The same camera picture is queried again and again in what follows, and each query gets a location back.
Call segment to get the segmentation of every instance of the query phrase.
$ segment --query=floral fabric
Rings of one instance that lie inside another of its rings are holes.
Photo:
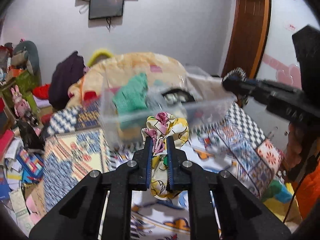
[[[180,149],[189,138],[187,120],[176,118],[167,112],[161,112],[147,118],[147,128],[141,130],[143,142],[146,137],[152,138],[152,173],[151,173],[151,194],[161,200],[173,199],[179,192],[166,190],[168,181],[167,171],[167,146],[166,139],[173,136],[174,145]]]

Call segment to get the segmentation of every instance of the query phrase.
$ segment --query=book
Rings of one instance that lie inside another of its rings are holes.
[[[9,145],[13,140],[13,132],[11,130],[5,131],[4,135],[0,138],[0,165],[4,165],[4,155],[7,152]]]
[[[9,199],[10,188],[4,176],[3,168],[0,167],[0,200]]]
[[[35,179],[40,179],[42,177],[43,159],[38,154],[27,152],[25,149],[22,149],[17,155],[17,160],[20,162],[23,169],[25,169],[25,171],[30,175],[30,177]]]

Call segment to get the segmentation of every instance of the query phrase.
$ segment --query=stuffed animal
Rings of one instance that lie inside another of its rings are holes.
[[[31,111],[29,103],[22,98],[22,94],[19,92],[19,87],[15,85],[15,89],[11,88],[12,101],[14,103],[14,112],[17,117],[24,118],[26,111]]]

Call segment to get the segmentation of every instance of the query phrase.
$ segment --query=pink heart decal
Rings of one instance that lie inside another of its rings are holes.
[[[301,89],[301,72],[297,65],[289,65],[289,73],[293,78],[293,86]]]
[[[286,74],[284,70],[277,70],[276,72],[276,78],[278,82],[281,82],[283,84],[292,86],[293,85],[293,78],[290,76],[290,74]]]

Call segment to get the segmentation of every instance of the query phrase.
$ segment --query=teal towel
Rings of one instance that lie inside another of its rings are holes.
[[[147,90],[148,80],[146,73],[140,73],[132,77],[112,98],[112,102],[115,104],[118,114],[147,109]]]

